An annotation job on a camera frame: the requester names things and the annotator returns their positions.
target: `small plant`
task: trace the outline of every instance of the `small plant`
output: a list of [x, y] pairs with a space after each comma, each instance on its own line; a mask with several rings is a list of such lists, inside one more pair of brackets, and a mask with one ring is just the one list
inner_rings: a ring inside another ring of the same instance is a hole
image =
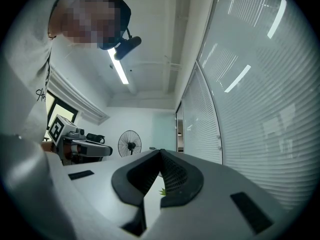
[[159, 190], [160, 195], [165, 196], [166, 195], [166, 190], [162, 187], [162, 190]]

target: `electric fan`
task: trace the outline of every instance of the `electric fan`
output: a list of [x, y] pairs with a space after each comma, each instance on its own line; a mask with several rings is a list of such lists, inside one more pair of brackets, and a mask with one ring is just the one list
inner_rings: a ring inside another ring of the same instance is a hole
[[134, 130], [125, 131], [118, 142], [121, 157], [131, 156], [141, 152], [141, 139]]

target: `fan stand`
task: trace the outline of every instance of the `fan stand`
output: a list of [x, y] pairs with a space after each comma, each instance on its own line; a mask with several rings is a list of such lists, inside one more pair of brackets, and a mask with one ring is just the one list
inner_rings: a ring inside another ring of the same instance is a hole
[[128, 143], [128, 149], [131, 151], [130, 156], [132, 156], [132, 153], [133, 153], [135, 147], [136, 147], [136, 144], [134, 142], [129, 142]]

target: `white t-shirt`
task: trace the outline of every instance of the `white t-shirt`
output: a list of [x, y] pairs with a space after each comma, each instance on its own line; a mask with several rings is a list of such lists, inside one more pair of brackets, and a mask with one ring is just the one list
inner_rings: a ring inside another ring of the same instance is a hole
[[[46, 94], [54, 42], [48, 38], [48, 24], [56, 1], [29, 0], [12, 23], [0, 50], [0, 70], [5, 72], [0, 75], [1, 92], [7, 95], [5, 102], [10, 102], [2, 103], [8, 111], [1, 114], [1, 132], [19, 134], [38, 143], [43, 141], [47, 128]], [[10, 117], [10, 123], [19, 124], [18, 127], [8, 126], [6, 120]]]

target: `ceiling light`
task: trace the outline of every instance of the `ceiling light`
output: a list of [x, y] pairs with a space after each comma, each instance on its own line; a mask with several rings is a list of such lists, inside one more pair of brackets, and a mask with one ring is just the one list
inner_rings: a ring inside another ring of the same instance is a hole
[[127, 79], [127, 77], [126, 77], [126, 74], [125, 74], [125, 72], [124, 72], [124, 70], [123, 70], [123, 68], [122, 68], [122, 66], [121, 66], [120, 61], [119, 61], [119, 60], [115, 60], [115, 53], [116, 53], [115, 48], [109, 49], [109, 50], [108, 50], [108, 53], [109, 53], [109, 55], [110, 55], [110, 59], [112, 60], [112, 63], [113, 63], [113, 65], [114, 65], [114, 67], [115, 67], [115, 70], [117, 71], [117, 73], [118, 73], [118, 75], [119, 75], [122, 83], [123, 83], [124, 85], [128, 85], [129, 82], [128, 82], [128, 79]]
[[230, 84], [230, 86], [224, 92], [225, 93], [230, 92], [232, 88], [235, 87], [236, 84], [239, 83], [239, 81], [245, 76], [245, 74], [249, 71], [249, 69], [251, 69], [251, 66], [246, 65], [244, 70], [242, 70], [242, 72], [240, 73], [240, 75], [238, 75], [238, 77], [233, 81], [232, 84]]
[[285, 10], [286, 10], [286, 6], [287, 6], [287, 1], [286, 0], [281, 0], [281, 4], [280, 4], [280, 7], [279, 7], [279, 10], [278, 10], [278, 13], [276, 14], [275, 16], [275, 19], [274, 19], [274, 22], [268, 32], [268, 37], [271, 39], [272, 36], [274, 35], [274, 33], [276, 32], [278, 26], [279, 26], [279, 23], [282, 19], [282, 16], [284, 15], [285, 13]]

